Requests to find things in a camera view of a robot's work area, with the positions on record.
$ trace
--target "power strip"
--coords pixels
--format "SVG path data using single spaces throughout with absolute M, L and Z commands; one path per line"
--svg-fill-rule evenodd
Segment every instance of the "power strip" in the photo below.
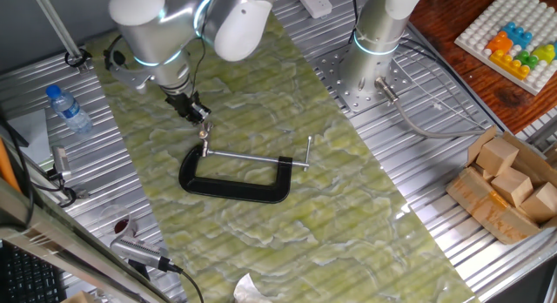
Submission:
M 300 2 L 302 2 L 314 19 L 326 16 L 332 11 L 332 5 L 329 0 L 300 0 Z

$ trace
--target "pegboard toy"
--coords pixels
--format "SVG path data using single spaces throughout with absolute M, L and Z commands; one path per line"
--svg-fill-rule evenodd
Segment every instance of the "pegboard toy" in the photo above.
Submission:
M 520 60 L 513 60 L 513 57 L 510 55 L 505 55 L 503 50 L 494 52 L 494 54 L 489 57 L 489 60 L 519 80 L 524 80 L 528 73 L 530 73 L 530 67 L 522 65 Z
M 521 51 L 515 59 L 520 60 L 523 65 L 530 67 L 530 70 L 535 69 L 538 65 L 538 58 L 536 56 L 530 56 L 526 50 Z
M 495 51 L 488 49 L 487 45 L 509 23 L 514 23 L 515 30 L 519 27 L 522 28 L 524 37 L 526 37 L 524 32 L 532 34 L 526 48 L 515 44 L 507 52 L 508 56 L 517 57 L 516 59 L 530 70 L 526 78 L 523 79 L 520 79 L 521 75 L 516 77 L 513 73 L 489 59 Z M 539 60 L 538 64 L 532 69 L 531 64 L 524 63 L 519 59 L 519 54 L 522 51 L 527 51 L 528 56 L 531 57 L 529 54 L 532 54 L 539 46 L 550 44 L 555 46 L 557 43 L 557 14 L 555 8 L 548 7 L 546 3 L 541 3 L 540 0 L 495 0 L 454 42 L 482 63 L 490 66 L 534 95 L 541 91 L 557 71 L 557 60 L 548 63 L 545 60 Z
M 503 27 L 503 31 L 507 33 L 507 37 L 513 41 L 513 44 L 520 45 L 525 50 L 530 41 L 532 41 L 532 33 L 524 32 L 521 27 L 516 27 L 514 22 L 510 22 Z
M 532 52 L 532 56 L 536 56 L 539 60 L 545 60 L 546 63 L 551 64 L 555 58 L 555 46 L 551 44 L 540 46 Z
M 507 54 L 513 48 L 513 41 L 507 37 L 505 31 L 499 32 L 491 42 L 486 46 L 487 49 L 495 52 L 496 50 L 503 50 Z

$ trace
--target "blue bottle cap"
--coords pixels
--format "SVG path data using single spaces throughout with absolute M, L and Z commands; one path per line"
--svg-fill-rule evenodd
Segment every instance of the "blue bottle cap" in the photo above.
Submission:
M 49 87 L 46 88 L 46 95 L 49 98 L 57 98 L 60 96 L 60 94 L 62 93 L 62 91 L 60 90 L 60 88 L 58 87 L 58 85 L 51 85 Z

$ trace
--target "white pegboard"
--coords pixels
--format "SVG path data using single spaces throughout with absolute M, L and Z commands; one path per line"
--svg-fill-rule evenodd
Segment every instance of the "white pegboard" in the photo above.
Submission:
M 547 7 L 540 0 L 495 0 L 454 42 L 521 88 L 537 95 L 557 71 L 557 58 L 551 64 L 540 60 L 524 81 L 489 60 L 492 52 L 486 50 L 487 44 L 510 22 L 532 33 L 532 41 L 526 48 L 530 54 L 538 46 L 557 42 L 555 8 Z M 514 58 L 520 51 L 521 47 L 515 45 L 508 54 Z

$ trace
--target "orange handle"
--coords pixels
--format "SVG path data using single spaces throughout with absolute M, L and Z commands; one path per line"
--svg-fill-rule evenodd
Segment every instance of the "orange handle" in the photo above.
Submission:
M 0 140 L 0 172 L 2 173 L 3 179 L 6 180 L 11 187 L 21 193 L 16 175 L 14 174 L 14 170 L 11 168 L 10 158 L 8 157 L 6 145 L 4 145 L 3 140 Z

